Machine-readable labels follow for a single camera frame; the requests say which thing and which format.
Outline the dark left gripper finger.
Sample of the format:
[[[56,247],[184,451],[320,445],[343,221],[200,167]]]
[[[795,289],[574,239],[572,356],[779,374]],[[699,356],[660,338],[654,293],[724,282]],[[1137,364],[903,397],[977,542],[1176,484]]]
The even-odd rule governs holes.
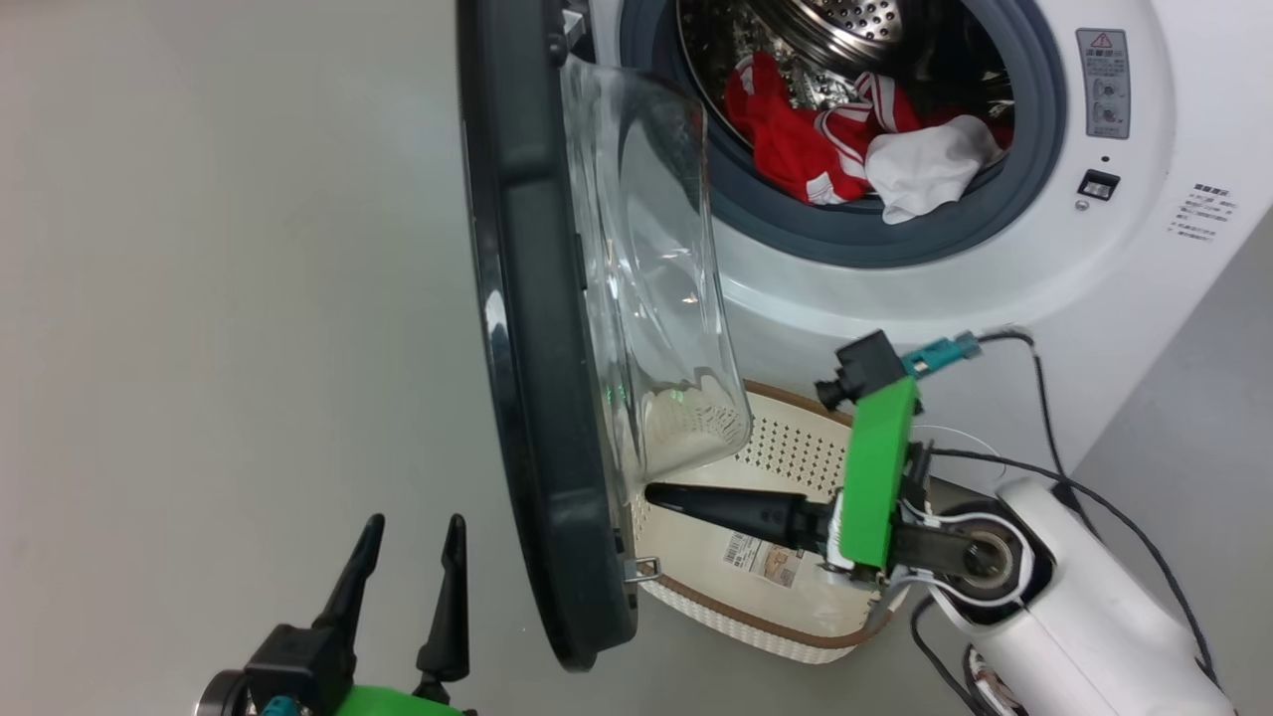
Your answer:
[[[440,563],[440,596],[426,643],[418,651],[420,683],[414,696],[433,703],[449,703],[447,685],[466,679],[471,671],[467,529],[460,513],[449,519]]]
[[[384,526],[382,513],[367,520],[323,612],[312,622],[314,629],[330,628],[344,637],[355,637],[367,584],[378,563]]]

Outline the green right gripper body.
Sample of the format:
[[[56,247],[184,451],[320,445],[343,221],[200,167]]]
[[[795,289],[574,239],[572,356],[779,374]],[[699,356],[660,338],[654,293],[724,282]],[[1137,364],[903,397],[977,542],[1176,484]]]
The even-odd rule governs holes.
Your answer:
[[[855,403],[841,466],[841,490],[824,554],[836,569],[882,569],[889,563],[894,513],[919,397],[917,378],[905,376]]]

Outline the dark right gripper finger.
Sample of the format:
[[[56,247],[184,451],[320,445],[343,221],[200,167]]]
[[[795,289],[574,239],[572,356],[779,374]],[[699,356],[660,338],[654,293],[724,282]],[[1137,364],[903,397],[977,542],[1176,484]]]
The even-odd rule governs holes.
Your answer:
[[[830,538],[831,503],[799,493],[727,485],[656,483],[645,502],[707,524],[793,550],[824,550]]]

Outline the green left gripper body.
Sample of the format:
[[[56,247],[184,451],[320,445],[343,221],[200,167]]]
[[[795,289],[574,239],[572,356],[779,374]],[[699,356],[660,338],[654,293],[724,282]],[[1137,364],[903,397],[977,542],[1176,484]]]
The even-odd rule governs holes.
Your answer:
[[[336,716],[462,716],[451,705],[429,701],[387,687],[355,685],[334,712]]]

